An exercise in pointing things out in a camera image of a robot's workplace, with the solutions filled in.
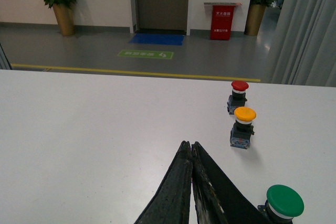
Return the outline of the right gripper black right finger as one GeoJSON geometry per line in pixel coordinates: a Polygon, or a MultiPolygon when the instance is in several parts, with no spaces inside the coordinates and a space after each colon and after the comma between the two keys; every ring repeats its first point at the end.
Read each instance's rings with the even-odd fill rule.
{"type": "Polygon", "coordinates": [[[199,142],[192,145],[198,223],[270,223],[231,182],[199,142]]]}

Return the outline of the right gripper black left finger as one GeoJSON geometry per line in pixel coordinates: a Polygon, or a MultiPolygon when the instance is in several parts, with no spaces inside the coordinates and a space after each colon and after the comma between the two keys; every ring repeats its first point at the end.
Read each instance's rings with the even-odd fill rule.
{"type": "Polygon", "coordinates": [[[156,193],[135,223],[189,223],[192,171],[191,146],[183,141],[156,193]]]}

